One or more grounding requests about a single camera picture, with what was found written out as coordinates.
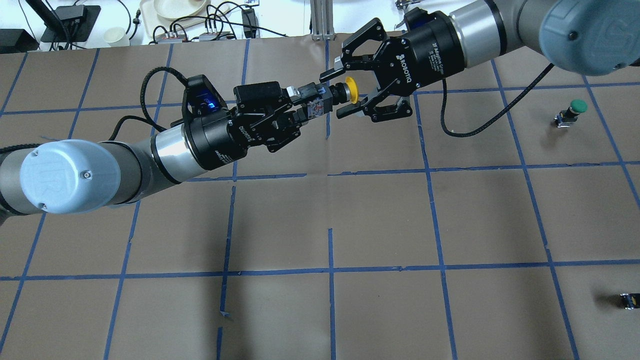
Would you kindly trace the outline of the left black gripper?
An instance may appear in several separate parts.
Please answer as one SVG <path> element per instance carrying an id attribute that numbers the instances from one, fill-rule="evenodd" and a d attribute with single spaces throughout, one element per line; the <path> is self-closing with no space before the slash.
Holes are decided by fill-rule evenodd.
<path id="1" fill-rule="evenodd" d="M 294 96 L 277 81 L 239 85 L 233 94 L 233 109 L 222 108 L 208 114 L 182 109 L 187 148 L 203 170 L 215 170 L 242 159 L 251 147 L 264 145 L 275 153 L 297 139 L 301 127 L 310 121 L 305 112 L 272 114 Z"/>

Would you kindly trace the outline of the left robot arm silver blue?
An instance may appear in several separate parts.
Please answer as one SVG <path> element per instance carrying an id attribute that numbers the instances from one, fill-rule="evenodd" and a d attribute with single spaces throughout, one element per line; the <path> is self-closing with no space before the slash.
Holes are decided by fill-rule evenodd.
<path id="1" fill-rule="evenodd" d="M 182 117 L 137 143 L 82 139 L 1 150 L 1 221 L 84 214 L 126 205 L 246 157 L 277 152 L 310 119 L 309 89 L 278 82 L 236 86 L 235 106 L 203 76 L 188 80 Z"/>

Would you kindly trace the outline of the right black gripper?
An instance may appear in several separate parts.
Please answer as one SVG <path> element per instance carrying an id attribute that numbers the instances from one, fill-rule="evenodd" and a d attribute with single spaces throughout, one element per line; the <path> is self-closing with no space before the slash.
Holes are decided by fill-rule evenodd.
<path id="1" fill-rule="evenodd" d="M 350 71 L 372 71 L 380 47 L 380 89 L 400 96 L 395 104 L 378 105 L 381 95 L 357 100 L 336 110 L 338 119 L 362 113 L 373 123 L 412 116 L 409 98 L 417 89 L 462 72 L 466 68 L 461 41 L 445 13 L 410 16 L 409 30 L 391 36 L 375 17 L 343 39 L 330 57 L 329 68 L 319 75 L 322 83 Z"/>

